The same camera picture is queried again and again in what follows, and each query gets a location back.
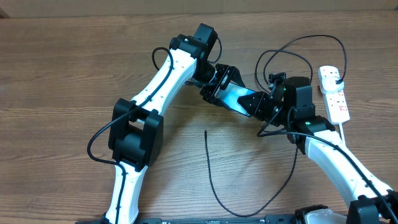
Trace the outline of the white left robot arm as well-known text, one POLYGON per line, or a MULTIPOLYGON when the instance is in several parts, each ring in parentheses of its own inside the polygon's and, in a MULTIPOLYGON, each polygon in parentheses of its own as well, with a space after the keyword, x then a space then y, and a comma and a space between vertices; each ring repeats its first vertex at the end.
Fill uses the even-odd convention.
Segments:
POLYGON ((147 169, 163 145, 164 114, 184 84, 198 86, 213 105, 246 114, 238 98, 251 94, 236 67, 212 66, 208 56, 218 39, 214 28, 200 24, 193 36, 178 35, 168 56, 150 83, 132 100, 119 99, 113 109, 108 147, 116 163, 116 178, 109 210, 101 223, 134 223, 147 169))

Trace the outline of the blue smartphone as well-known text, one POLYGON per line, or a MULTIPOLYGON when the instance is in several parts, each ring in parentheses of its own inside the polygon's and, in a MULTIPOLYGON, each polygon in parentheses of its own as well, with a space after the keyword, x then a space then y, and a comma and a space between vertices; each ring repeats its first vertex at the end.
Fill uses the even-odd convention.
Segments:
POLYGON ((255 91, 241 87, 235 83, 229 83, 225 90, 218 92, 216 97, 223 103, 222 107, 250 117, 251 115, 238 103, 238 98, 253 93, 255 91))

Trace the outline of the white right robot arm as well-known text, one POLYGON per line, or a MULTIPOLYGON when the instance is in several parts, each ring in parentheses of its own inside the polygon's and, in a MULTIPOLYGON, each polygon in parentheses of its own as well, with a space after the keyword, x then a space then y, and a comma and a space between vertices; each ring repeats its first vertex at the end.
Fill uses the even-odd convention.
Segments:
POLYGON ((345 146, 335 127, 317 115, 307 77, 278 78, 272 91, 238 98, 249 115, 264 121, 259 137, 285 135, 314 161, 349 207, 347 223, 397 223, 397 192, 365 168, 345 146))

